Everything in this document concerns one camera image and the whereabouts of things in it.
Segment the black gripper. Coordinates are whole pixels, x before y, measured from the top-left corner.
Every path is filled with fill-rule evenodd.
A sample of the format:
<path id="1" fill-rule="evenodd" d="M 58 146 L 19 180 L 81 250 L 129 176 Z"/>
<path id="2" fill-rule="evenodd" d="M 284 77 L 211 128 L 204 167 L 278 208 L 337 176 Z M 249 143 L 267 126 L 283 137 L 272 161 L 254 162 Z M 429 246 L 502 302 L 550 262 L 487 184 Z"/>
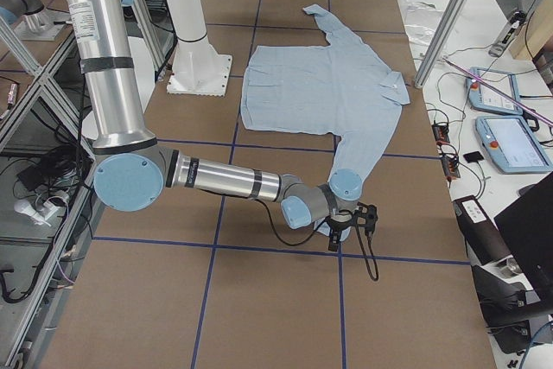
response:
<path id="1" fill-rule="evenodd" d="M 328 249 L 330 251 L 338 251 L 340 243 L 345 241 L 350 235 L 354 224 L 353 213 L 342 210 L 338 214 L 328 217 L 326 223 L 329 227 Z"/>

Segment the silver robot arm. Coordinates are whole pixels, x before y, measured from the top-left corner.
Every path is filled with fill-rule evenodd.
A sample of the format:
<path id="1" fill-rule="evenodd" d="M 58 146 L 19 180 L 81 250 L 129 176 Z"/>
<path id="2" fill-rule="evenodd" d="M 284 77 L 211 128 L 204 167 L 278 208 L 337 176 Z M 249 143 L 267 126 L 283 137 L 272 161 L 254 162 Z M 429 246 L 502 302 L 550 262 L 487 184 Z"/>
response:
<path id="1" fill-rule="evenodd" d="M 164 188 L 175 186 L 262 204 L 274 201 L 290 228 L 319 231 L 328 226 L 331 251 L 339 248 L 346 229 L 373 226 L 376 212 L 360 202 L 362 181 L 349 169 L 311 188 L 294 175 L 211 162 L 162 147 L 144 121 L 123 0 L 66 1 L 98 130 L 94 187 L 107 206 L 138 211 Z"/>

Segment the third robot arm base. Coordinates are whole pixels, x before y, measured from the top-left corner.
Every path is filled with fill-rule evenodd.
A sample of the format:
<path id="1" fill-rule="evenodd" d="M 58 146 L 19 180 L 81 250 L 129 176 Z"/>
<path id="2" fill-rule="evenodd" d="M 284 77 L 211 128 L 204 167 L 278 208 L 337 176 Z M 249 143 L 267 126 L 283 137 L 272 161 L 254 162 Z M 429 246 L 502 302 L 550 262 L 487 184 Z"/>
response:
<path id="1" fill-rule="evenodd" d="M 54 41 L 67 24 L 68 13 L 47 9 L 42 0 L 1 0 L 1 17 L 19 22 L 16 35 L 25 41 Z"/>

